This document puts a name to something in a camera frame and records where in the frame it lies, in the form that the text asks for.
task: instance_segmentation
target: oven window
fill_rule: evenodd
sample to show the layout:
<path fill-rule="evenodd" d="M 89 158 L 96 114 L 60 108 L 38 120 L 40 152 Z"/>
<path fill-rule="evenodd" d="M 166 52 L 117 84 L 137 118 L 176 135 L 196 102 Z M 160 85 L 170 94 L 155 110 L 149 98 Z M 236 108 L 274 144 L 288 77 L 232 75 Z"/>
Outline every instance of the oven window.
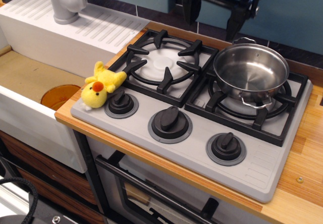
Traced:
<path fill-rule="evenodd" d="M 192 224 L 197 223 L 185 215 L 167 206 L 161 201 L 137 189 L 128 182 L 120 180 L 120 187 L 124 204 L 133 211 L 157 224 Z"/>

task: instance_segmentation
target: gray faucet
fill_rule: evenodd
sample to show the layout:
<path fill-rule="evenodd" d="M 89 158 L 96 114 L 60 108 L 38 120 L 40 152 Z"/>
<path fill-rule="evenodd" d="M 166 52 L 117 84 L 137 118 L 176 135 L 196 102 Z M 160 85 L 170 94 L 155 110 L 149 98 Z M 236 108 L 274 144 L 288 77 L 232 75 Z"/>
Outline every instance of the gray faucet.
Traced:
<path fill-rule="evenodd" d="M 51 0 L 54 20 L 58 24 L 70 24 L 79 18 L 78 12 L 86 7 L 86 0 Z"/>

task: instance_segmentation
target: yellow plush toy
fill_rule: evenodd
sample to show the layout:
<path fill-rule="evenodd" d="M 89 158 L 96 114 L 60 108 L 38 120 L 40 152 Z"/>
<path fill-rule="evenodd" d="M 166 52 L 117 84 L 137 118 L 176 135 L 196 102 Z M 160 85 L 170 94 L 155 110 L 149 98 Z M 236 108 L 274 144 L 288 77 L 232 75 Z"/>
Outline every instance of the yellow plush toy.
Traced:
<path fill-rule="evenodd" d="M 127 74 L 124 71 L 115 73 L 107 70 L 103 62 L 96 62 L 94 76 L 85 79 L 85 83 L 88 85 L 81 93 L 85 110 L 103 106 L 107 99 L 107 94 L 113 93 L 126 78 Z"/>

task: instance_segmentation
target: cabinet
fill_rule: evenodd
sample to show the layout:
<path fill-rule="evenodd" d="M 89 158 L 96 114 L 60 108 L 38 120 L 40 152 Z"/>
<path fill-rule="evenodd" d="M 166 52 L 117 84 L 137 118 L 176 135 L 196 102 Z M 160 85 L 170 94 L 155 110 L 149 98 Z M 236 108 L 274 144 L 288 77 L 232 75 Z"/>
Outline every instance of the cabinet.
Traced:
<path fill-rule="evenodd" d="M 23 142 L 0 131 L 0 158 L 18 175 L 30 180 L 40 196 L 61 208 L 73 219 L 90 224 L 104 223 L 84 174 L 64 166 Z"/>

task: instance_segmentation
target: stove knob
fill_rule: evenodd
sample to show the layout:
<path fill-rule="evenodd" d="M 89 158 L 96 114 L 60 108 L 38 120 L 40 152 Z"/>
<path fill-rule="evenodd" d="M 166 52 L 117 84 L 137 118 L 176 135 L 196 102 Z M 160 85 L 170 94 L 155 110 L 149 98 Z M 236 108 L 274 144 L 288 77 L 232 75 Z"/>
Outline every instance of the stove knob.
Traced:
<path fill-rule="evenodd" d="M 118 94 L 115 94 L 109 99 L 109 110 L 114 114 L 126 114 L 130 112 L 133 107 L 133 99 L 126 94 L 124 90 L 120 90 Z"/>
<path fill-rule="evenodd" d="M 189 124 L 185 115 L 176 106 L 171 106 L 155 115 L 151 127 L 162 138 L 176 139 L 186 133 Z"/>
<path fill-rule="evenodd" d="M 235 160 L 241 154 L 239 140 L 231 132 L 217 136 L 211 150 L 216 157 L 225 161 Z"/>

